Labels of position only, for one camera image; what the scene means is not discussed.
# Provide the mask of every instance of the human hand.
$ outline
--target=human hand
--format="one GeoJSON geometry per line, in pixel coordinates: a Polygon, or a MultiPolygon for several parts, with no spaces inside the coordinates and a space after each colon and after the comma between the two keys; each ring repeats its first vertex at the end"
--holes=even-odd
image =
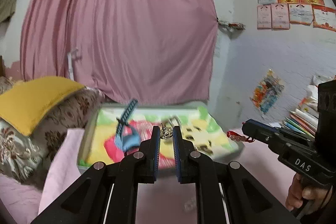
{"type": "Polygon", "coordinates": [[[327,189],[320,189],[312,186],[308,186],[302,189],[300,183],[301,178],[302,176],[298,173],[293,177],[292,185],[288,189],[288,196],[285,206],[288,210],[292,211],[294,208],[300,208],[302,206],[302,198],[314,200],[313,205],[310,207],[307,213],[311,214],[317,211],[319,208],[323,208],[329,202],[332,195],[332,188],[329,193],[327,189]]]}

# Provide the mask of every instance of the pink certificate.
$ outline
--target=pink certificate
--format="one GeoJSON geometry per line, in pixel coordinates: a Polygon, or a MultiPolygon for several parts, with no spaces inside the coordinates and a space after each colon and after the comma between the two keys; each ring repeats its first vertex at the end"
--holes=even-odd
{"type": "Polygon", "coordinates": [[[272,10],[272,28],[289,29],[289,10],[287,3],[273,3],[272,10]]]}
{"type": "Polygon", "coordinates": [[[271,29],[272,28],[272,14],[271,5],[258,5],[258,29],[271,29]]]}

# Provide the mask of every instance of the curtain fold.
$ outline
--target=curtain fold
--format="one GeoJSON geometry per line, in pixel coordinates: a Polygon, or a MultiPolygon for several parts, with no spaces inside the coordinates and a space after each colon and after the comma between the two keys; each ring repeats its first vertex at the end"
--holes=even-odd
{"type": "Polygon", "coordinates": [[[217,36],[213,0],[31,0],[21,34],[25,80],[67,76],[120,103],[207,100],[217,36]]]}

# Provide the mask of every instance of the curtain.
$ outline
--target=curtain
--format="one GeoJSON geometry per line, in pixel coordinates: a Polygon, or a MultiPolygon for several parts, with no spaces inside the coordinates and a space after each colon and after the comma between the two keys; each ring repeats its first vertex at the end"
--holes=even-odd
{"type": "Polygon", "coordinates": [[[25,80],[67,76],[127,103],[207,100],[217,36],[213,0],[31,0],[21,33],[25,80]]]}

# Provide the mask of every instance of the yellow pillow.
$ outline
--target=yellow pillow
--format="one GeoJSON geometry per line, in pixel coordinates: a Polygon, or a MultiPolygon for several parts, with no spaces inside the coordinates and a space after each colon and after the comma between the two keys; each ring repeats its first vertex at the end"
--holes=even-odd
{"type": "Polygon", "coordinates": [[[29,136],[50,109],[83,87],[80,83],[58,76],[46,76],[15,85],[0,95],[0,117],[21,134],[29,136]]]}

